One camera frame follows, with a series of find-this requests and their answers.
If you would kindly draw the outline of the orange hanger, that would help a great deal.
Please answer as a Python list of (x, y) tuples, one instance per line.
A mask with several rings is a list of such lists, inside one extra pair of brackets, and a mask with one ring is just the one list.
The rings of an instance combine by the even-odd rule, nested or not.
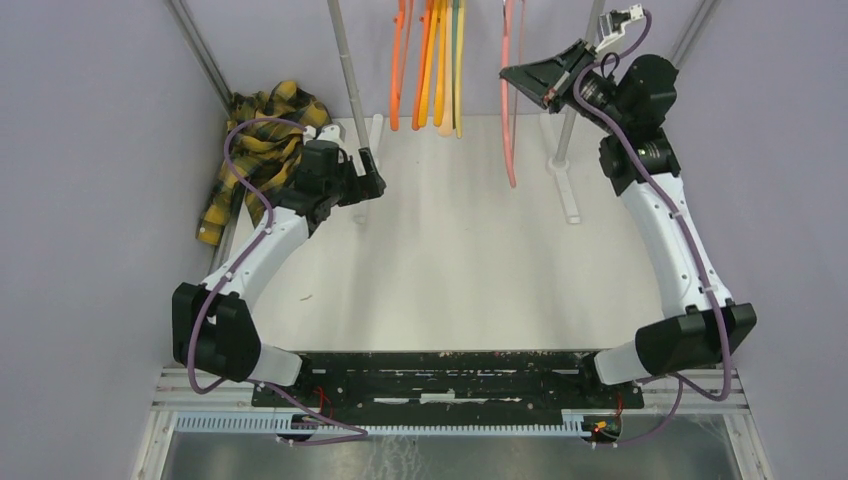
[(413, 131), (417, 131), (421, 128), (420, 120), (419, 120), (419, 111), (422, 103), (422, 95), (427, 87), (424, 86), (424, 80), (426, 76), (426, 65), (427, 65), (427, 51), (428, 51), (428, 43), (430, 36), (430, 23), (431, 23), (431, 15), (432, 9), (434, 5), (434, 0), (426, 0), (425, 1), (425, 10), (420, 17), (420, 21), (422, 22), (422, 30), (421, 30), (421, 42), (420, 42), (420, 58), (419, 65), (417, 71), (417, 81), (416, 81), (416, 90), (415, 90), (415, 99), (412, 108), (412, 122), (411, 128)]
[(394, 33), (389, 84), (389, 127), (392, 131), (399, 130), (400, 106), (414, 4), (414, 0), (398, 0), (397, 13), (393, 18)]

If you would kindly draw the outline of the amber yellow hanger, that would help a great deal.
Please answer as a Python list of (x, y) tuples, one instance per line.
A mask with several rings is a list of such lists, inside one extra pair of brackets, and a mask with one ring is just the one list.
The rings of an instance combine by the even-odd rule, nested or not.
[(434, 60), (434, 50), (435, 50), (435, 42), (438, 33), (438, 21), (437, 21), (437, 7), (436, 1), (434, 1), (432, 15), (431, 15), (431, 23), (430, 23), (430, 36), (428, 43), (428, 51), (427, 51), (427, 65), (426, 65), (426, 76), (424, 80), (424, 86), (427, 87), (427, 90), (424, 91), (422, 95), (422, 103), (419, 111), (419, 120), (421, 124), (421, 128), (423, 128), (428, 119), (428, 110), (429, 110), (429, 97), (431, 91), (431, 79), (432, 79), (432, 70), (433, 70), (433, 60)]

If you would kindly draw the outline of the pink hanger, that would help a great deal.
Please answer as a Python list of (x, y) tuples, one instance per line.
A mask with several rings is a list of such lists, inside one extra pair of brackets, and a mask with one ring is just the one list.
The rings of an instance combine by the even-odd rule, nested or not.
[[(502, 2), (502, 37), (500, 67), (506, 68), (510, 65), (513, 34), (517, 33), (518, 57), (523, 55), (524, 31), (525, 31), (525, 1), (503, 1)], [(508, 183), (511, 189), (517, 186), (515, 174), (515, 127), (517, 116), (517, 96), (513, 100), (509, 97), (509, 86), (506, 80), (500, 79), (500, 101), (501, 101), (501, 133), (504, 164)]]

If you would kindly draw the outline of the pale yellow hanger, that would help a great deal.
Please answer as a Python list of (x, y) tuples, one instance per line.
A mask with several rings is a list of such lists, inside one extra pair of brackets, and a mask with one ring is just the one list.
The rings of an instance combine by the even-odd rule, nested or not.
[(467, 1), (458, 0), (454, 3), (455, 32), (454, 32), (454, 73), (453, 73), (453, 120), (456, 137), (463, 137), (462, 94), (463, 94), (463, 60), (465, 46), (465, 23)]

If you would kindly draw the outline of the teal hanger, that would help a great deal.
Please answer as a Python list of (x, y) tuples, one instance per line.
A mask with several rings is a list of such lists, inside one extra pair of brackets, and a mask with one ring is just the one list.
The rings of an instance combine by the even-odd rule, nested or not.
[(451, 13), (451, 23), (450, 23), (450, 32), (451, 32), (451, 48), (453, 50), (457, 49), (458, 45), (458, 25), (459, 25), (459, 0), (452, 0), (450, 13)]

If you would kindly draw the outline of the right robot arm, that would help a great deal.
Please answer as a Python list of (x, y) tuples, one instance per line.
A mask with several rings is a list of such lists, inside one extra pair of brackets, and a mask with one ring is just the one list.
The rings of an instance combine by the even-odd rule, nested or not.
[(602, 408), (618, 384), (704, 366), (731, 369), (732, 355), (757, 323), (715, 271), (691, 217), (682, 169), (663, 123), (677, 99), (677, 68), (645, 54), (621, 78), (585, 41), (548, 59), (504, 67), (501, 80), (550, 113), (568, 106), (606, 132), (599, 161), (630, 213), (652, 263), (661, 320), (592, 357), (577, 382), (580, 400)]

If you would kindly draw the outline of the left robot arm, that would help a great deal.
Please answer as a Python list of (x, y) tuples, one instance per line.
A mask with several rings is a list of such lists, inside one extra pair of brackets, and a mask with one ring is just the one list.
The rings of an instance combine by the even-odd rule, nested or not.
[(333, 208), (379, 198), (385, 188), (370, 148), (351, 150), (326, 136), (306, 141), (292, 180), (242, 247), (201, 283), (182, 283), (174, 291), (174, 359), (233, 382), (276, 384), (288, 405), (307, 404), (315, 382), (301, 371), (303, 358), (263, 342), (251, 310)]

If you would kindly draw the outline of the left grey rack pole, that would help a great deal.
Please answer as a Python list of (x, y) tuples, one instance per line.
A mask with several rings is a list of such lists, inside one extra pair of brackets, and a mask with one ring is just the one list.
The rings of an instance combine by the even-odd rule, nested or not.
[(327, 4), (359, 145), (370, 151), (373, 157), (373, 165), (377, 167), (379, 163), (377, 162), (376, 154), (371, 149), (370, 145), (369, 132), (367, 131), (365, 123), (365, 115), (362, 108), (360, 92), (355, 76), (354, 64), (346, 35), (340, 2), (338, 0), (328, 0)]

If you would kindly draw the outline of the grey rack pole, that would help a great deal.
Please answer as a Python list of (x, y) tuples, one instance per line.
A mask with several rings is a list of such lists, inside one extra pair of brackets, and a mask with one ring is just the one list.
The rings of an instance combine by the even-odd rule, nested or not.
[(355, 76), (354, 64), (346, 35), (340, 2), (338, 0), (328, 0), (327, 4), (359, 145), (370, 151), (373, 157), (373, 165), (377, 167), (379, 163), (377, 162), (376, 154), (371, 149), (370, 145), (369, 132), (367, 131), (365, 123), (365, 115), (362, 108), (360, 92)]
[[(605, 0), (594, 0), (592, 3), (588, 23), (583, 36), (583, 39), (588, 44), (593, 44), (595, 41), (598, 18), (602, 14), (605, 4)], [(567, 153), (576, 117), (577, 112), (573, 108), (567, 107), (555, 154), (548, 163), (548, 172), (553, 176), (559, 173), (564, 173), (568, 168)]]

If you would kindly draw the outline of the yellow plaid shirt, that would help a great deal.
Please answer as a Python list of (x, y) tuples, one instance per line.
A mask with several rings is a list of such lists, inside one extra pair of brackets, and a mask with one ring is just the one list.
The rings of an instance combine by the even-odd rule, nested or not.
[[(321, 100), (297, 82), (287, 80), (269, 91), (231, 96), (226, 130), (232, 131), (252, 119), (258, 122), (234, 136), (230, 157), (238, 172), (274, 202), (291, 183), (290, 177), (300, 163), (303, 129), (324, 127), (332, 122), (332, 117)], [(198, 241), (220, 244), (235, 197), (243, 191), (244, 186), (222, 161), (197, 224)]]

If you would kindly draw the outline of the right grey rack pole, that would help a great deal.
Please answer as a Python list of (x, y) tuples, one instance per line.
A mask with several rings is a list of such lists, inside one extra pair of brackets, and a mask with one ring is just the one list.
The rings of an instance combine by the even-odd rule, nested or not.
[[(583, 36), (583, 39), (588, 44), (593, 44), (595, 41), (598, 18), (602, 14), (605, 4), (605, 0), (594, 0), (592, 3), (588, 23)], [(567, 153), (576, 117), (577, 112), (573, 108), (567, 107), (555, 154), (548, 163), (548, 172), (553, 176), (559, 173), (564, 173), (568, 168)]]

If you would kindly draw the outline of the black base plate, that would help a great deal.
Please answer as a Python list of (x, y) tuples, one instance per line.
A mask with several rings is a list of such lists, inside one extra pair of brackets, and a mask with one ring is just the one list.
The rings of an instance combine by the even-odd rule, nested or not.
[(303, 353), (287, 393), (334, 420), (358, 426), (554, 426), (565, 410), (642, 409), (632, 383), (605, 386), (593, 351)]

